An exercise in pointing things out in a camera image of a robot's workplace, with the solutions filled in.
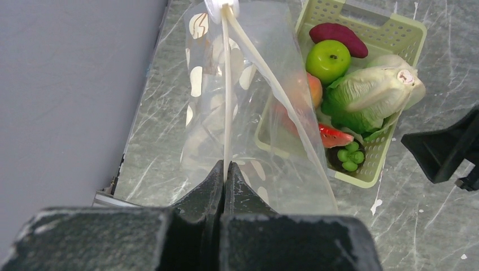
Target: plastic basket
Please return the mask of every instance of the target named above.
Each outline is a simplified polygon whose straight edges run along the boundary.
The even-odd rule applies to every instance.
[[[368,57],[353,59],[349,71],[364,68],[373,58],[385,54],[397,54],[415,67],[426,38],[424,24],[376,7],[351,0],[307,0],[296,25],[304,61],[314,45],[308,33],[320,23],[337,23],[349,27],[368,47]],[[271,146],[268,142],[269,131],[263,121],[269,119],[271,100],[272,96],[269,97],[255,133],[256,144],[267,151],[271,150]],[[396,124],[392,125],[376,140],[364,144],[366,161],[361,169],[350,175],[328,169],[328,175],[362,188],[372,187],[381,174],[395,127]],[[280,142],[290,142],[282,149],[273,150],[276,155],[306,155],[301,141],[288,131],[280,128],[276,137]]]

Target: white paint splatter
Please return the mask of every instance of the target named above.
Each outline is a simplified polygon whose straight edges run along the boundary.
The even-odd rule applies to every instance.
[[[256,193],[258,193],[258,196],[260,196],[264,202],[269,204],[268,191],[266,191],[266,188],[260,186]]]
[[[201,96],[201,83],[203,80],[203,67],[196,66],[191,70],[190,82],[191,82],[191,96]]]
[[[258,176],[261,178],[261,180],[265,181],[266,180],[266,173],[264,173],[264,169],[263,169],[263,166],[261,165],[261,163],[256,161],[256,160],[252,160],[251,165],[254,167]]]
[[[418,6],[419,6],[419,3],[414,2],[414,16],[412,17],[413,20],[416,20],[416,13],[417,13]]]
[[[250,87],[255,72],[256,66],[254,65],[250,65],[243,70],[241,76],[239,77],[239,85],[241,86],[241,88],[247,90]]]
[[[241,171],[241,175],[243,175],[243,179],[245,179],[246,184],[251,187],[251,182],[250,182],[250,179],[248,178],[248,175],[246,175],[244,171]]]
[[[373,213],[373,216],[375,215],[376,213],[376,208],[381,206],[382,205],[382,200],[381,199],[376,199],[375,200],[375,203],[373,204],[373,206],[371,207],[371,212]]]
[[[384,166],[385,165],[386,165],[386,163],[384,163],[382,165],[381,174],[379,176],[379,185],[377,186],[377,193],[376,193],[375,202],[373,203],[373,206],[371,206],[371,209],[370,209],[371,212],[373,213],[373,216],[376,213],[376,208],[382,204],[382,200],[377,199],[377,198],[379,197],[379,190],[381,189],[382,174],[384,173]]]
[[[188,108],[186,109],[186,126],[190,124],[190,121],[193,118],[193,109],[191,108],[190,105],[188,105]]]
[[[208,32],[208,14],[200,13],[194,15],[189,23],[190,34],[196,40],[203,37]]]
[[[190,49],[186,48],[185,51],[186,51],[186,67],[189,68],[190,67]]]

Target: marble surface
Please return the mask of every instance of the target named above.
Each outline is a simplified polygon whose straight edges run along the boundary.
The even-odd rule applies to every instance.
[[[426,25],[428,36],[417,67],[428,93],[399,119],[380,182],[361,189],[331,180],[339,210],[369,227],[385,270],[477,270],[478,193],[458,189],[452,181],[432,185],[400,138],[405,133],[445,128],[478,103],[474,78],[479,76],[479,6],[475,0],[361,2]],[[190,189],[179,163],[190,93],[182,16],[194,5],[188,0],[171,3],[116,198],[164,206]],[[301,3],[288,0],[288,5],[297,18]],[[454,178],[471,169],[463,163]]]

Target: plastic bag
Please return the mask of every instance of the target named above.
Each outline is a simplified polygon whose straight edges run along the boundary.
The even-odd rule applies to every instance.
[[[248,2],[240,3],[240,10],[237,18],[240,26],[274,76],[268,75],[261,59],[229,25],[234,108],[231,159],[240,167],[248,185],[275,211],[336,213],[289,9],[283,3]],[[190,9],[184,18],[191,97],[181,164],[194,187],[224,157],[225,54],[221,24],[210,20],[204,3]],[[274,79],[287,98],[272,82]],[[276,110],[277,105],[288,108],[288,103],[299,118],[291,111],[286,115],[286,110]],[[285,133],[279,131],[284,129],[282,119],[287,117],[301,122],[305,132],[300,133],[301,138],[279,136]],[[267,139],[267,145],[258,140],[260,136]],[[296,144],[298,152],[286,154],[278,150],[287,144]]]

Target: fake fruit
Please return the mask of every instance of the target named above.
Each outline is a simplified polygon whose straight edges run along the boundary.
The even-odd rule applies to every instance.
[[[334,147],[326,151],[329,164],[342,173],[350,173],[364,165],[366,151],[359,141],[354,140],[344,147]]]
[[[310,30],[310,37],[314,43],[325,40],[339,41],[354,58],[365,58],[369,54],[366,44],[351,29],[341,24],[318,24]]]
[[[344,76],[351,64],[351,55],[339,41],[326,40],[316,44],[306,58],[306,71],[329,85]]]
[[[402,65],[380,65],[360,69],[332,83],[321,111],[331,117],[336,128],[347,127],[371,141],[424,93],[425,87],[413,70]]]
[[[286,108],[281,103],[277,102],[275,104],[274,110],[281,118],[281,123],[283,124],[284,128],[288,130],[288,132],[290,132],[291,134],[299,137],[296,125],[294,125],[294,122],[288,117]],[[307,133],[308,129],[315,129],[315,126],[319,128],[320,137],[325,148],[345,146],[354,140],[354,137],[350,134],[343,133],[340,130],[323,125],[321,123],[318,124],[315,117],[305,116],[305,114],[301,114],[302,111],[297,112],[301,123],[306,124],[303,127]]]
[[[323,86],[318,78],[308,73],[308,82],[310,84],[311,99],[315,109],[319,107],[321,99],[323,98]]]

